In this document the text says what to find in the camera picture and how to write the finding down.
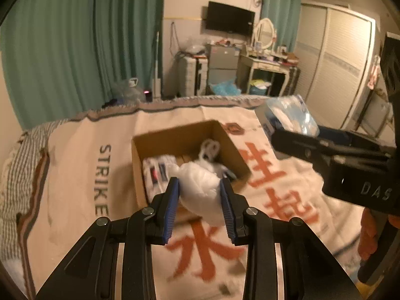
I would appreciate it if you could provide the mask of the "orange gloved hand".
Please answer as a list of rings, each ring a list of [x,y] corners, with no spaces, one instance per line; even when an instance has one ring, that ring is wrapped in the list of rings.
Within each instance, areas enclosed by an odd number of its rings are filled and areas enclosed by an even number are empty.
[[[371,210],[364,208],[361,217],[361,234],[358,253],[363,261],[367,261],[378,248],[377,225]]]

